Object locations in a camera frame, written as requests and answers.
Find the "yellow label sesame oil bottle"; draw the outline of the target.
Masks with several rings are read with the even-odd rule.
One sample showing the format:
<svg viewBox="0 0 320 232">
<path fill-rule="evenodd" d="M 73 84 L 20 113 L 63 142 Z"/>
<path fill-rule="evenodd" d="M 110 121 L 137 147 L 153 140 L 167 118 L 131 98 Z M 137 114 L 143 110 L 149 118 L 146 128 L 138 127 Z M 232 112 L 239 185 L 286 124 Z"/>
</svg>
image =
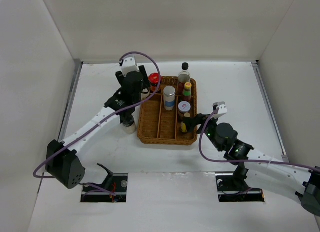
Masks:
<svg viewBox="0 0 320 232">
<path fill-rule="evenodd" d="M 189 112 L 186 112 L 181 117 L 181 124 L 180 124 L 180 130 L 182 133 L 187 133 L 187 124 L 185 123 L 185 118 L 190 118 L 191 114 Z"/>
</svg>

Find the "white lid red label jar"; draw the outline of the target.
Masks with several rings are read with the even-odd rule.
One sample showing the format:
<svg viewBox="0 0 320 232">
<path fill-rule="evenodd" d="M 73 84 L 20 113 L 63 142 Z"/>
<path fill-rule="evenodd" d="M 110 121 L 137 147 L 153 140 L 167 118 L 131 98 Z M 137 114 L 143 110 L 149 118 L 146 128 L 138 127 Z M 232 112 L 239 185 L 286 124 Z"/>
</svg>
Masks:
<svg viewBox="0 0 320 232">
<path fill-rule="evenodd" d="M 178 114 L 180 118 L 183 118 L 185 113 L 191 110 L 191 104 L 188 101 L 180 101 L 178 103 Z"/>
</svg>

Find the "red lid chili sauce jar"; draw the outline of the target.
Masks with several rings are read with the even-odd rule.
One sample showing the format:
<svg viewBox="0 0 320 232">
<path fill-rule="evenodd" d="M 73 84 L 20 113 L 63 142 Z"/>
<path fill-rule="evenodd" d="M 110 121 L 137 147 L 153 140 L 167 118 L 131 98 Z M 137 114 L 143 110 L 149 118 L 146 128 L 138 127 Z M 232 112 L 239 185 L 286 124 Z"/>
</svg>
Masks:
<svg viewBox="0 0 320 232">
<path fill-rule="evenodd" d="M 160 93 L 161 88 L 157 89 L 157 85 L 158 85 L 158 82 L 160 79 L 159 74 L 158 73 L 151 73 L 148 76 L 148 79 L 149 79 L 149 83 L 150 83 L 150 92 L 153 93 L 154 91 L 156 91 L 157 93 Z"/>
</svg>

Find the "green label chili sauce bottle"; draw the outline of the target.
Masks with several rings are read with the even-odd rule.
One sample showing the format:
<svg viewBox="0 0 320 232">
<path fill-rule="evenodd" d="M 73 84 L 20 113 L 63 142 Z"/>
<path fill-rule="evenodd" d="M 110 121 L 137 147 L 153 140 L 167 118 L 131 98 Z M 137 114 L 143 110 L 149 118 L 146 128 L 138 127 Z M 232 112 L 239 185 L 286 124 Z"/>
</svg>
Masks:
<svg viewBox="0 0 320 232">
<path fill-rule="evenodd" d="M 184 84 L 184 89 L 181 94 L 181 100 L 190 102 L 192 97 L 192 84 L 191 82 L 186 82 Z"/>
</svg>

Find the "silver lid white pepper jar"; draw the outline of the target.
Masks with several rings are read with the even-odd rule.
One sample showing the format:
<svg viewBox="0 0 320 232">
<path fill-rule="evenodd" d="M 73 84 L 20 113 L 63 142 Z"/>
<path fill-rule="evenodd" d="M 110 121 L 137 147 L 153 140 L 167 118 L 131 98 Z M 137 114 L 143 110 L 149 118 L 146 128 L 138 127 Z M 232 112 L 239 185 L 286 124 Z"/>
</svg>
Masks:
<svg viewBox="0 0 320 232">
<path fill-rule="evenodd" d="M 168 111 L 175 106 L 176 89 L 173 86 L 165 86 L 163 89 L 164 108 Z"/>
</svg>

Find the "tall dark soy sauce bottle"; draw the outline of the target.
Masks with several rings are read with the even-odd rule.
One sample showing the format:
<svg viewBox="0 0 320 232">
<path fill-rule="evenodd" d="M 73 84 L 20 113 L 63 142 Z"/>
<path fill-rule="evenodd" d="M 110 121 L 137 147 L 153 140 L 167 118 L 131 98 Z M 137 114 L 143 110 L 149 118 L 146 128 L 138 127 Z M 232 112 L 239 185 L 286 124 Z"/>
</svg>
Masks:
<svg viewBox="0 0 320 232">
<path fill-rule="evenodd" d="M 183 62 L 181 65 L 181 72 L 178 74 L 178 84 L 177 93 L 182 94 L 185 83 L 191 80 L 191 75 L 189 73 L 189 63 Z"/>
</svg>

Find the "clear glass shaker jar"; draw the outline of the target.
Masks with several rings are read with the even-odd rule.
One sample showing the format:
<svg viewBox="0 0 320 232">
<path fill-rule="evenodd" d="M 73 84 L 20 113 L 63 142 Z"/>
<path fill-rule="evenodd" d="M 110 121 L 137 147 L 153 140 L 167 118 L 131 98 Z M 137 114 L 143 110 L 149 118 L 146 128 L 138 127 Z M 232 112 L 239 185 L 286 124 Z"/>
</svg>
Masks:
<svg viewBox="0 0 320 232">
<path fill-rule="evenodd" d="M 127 117 L 125 117 L 122 121 L 122 126 L 126 133 L 128 134 L 135 133 L 137 126 L 136 126 L 133 115 L 128 115 Z"/>
</svg>

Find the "clear salt grinder black top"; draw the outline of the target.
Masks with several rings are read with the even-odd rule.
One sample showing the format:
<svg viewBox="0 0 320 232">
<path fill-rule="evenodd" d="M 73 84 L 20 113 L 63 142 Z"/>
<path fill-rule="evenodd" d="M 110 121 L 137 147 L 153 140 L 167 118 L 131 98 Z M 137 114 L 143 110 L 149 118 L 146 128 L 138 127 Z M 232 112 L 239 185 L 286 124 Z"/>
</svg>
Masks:
<svg viewBox="0 0 320 232">
<path fill-rule="evenodd" d="M 150 89 L 144 88 L 140 94 L 141 94 L 141 100 L 143 101 L 144 99 L 146 99 L 150 95 Z"/>
</svg>

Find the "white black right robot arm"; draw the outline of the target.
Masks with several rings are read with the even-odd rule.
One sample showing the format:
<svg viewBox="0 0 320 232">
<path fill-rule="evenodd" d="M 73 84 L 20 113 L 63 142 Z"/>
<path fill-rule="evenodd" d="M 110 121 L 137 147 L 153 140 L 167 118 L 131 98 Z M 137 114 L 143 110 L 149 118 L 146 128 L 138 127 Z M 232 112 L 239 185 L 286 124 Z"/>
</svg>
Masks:
<svg viewBox="0 0 320 232">
<path fill-rule="evenodd" d="M 197 125 L 197 133 L 206 136 L 219 152 L 224 152 L 221 163 L 236 166 L 232 176 L 221 179 L 218 187 L 226 195 L 236 193 L 238 200 L 250 190 L 261 189 L 287 197 L 309 213 L 320 214 L 320 168 L 283 162 L 238 139 L 238 132 L 229 123 L 219 123 L 219 114 L 197 114 L 183 118 L 187 131 Z"/>
</svg>

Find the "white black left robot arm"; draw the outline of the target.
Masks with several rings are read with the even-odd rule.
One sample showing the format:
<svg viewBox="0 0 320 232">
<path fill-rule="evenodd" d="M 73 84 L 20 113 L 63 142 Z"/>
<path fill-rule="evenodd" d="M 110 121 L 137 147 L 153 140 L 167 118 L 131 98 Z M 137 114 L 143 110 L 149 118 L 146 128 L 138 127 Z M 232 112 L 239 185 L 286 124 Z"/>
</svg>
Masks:
<svg viewBox="0 0 320 232">
<path fill-rule="evenodd" d="M 101 191 L 112 186 L 109 171 L 99 164 L 98 170 L 86 169 L 82 164 L 85 154 L 110 130 L 122 125 L 132 129 L 133 112 L 147 97 L 150 82 L 143 65 L 122 64 L 116 72 L 120 88 L 105 102 L 101 110 L 81 129 L 63 141 L 53 140 L 47 146 L 46 171 L 67 189 L 81 183 L 93 183 Z"/>
</svg>

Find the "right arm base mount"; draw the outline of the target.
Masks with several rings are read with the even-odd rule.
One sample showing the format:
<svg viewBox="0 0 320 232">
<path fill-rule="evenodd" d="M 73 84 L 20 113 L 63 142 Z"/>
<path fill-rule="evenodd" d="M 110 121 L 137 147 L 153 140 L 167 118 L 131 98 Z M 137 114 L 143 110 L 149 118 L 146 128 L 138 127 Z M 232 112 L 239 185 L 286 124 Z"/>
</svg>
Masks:
<svg viewBox="0 0 320 232">
<path fill-rule="evenodd" d="M 219 202 L 265 202 L 262 189 L 246 184 L 247 172 L 247 169 L 238 166 L 234 172 L 215 174 Z"/>
</svg>

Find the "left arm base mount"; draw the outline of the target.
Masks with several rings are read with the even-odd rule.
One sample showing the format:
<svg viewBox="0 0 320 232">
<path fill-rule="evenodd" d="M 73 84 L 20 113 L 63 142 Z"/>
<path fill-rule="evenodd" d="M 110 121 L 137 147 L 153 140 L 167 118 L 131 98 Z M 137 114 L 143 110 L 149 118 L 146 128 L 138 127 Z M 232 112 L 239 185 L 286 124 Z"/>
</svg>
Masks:
<svg viewBox="0 0 320 232">
<path fill-rule="evenodd" d="M 123 203 L 127 201 L 129 175 L 113 173 L 102 164 L 97 164 L 105 172 L 106 177 L 101 184 L 85 184 L 82 187 L 80 201 L 82 203 Z"/>
</svg>

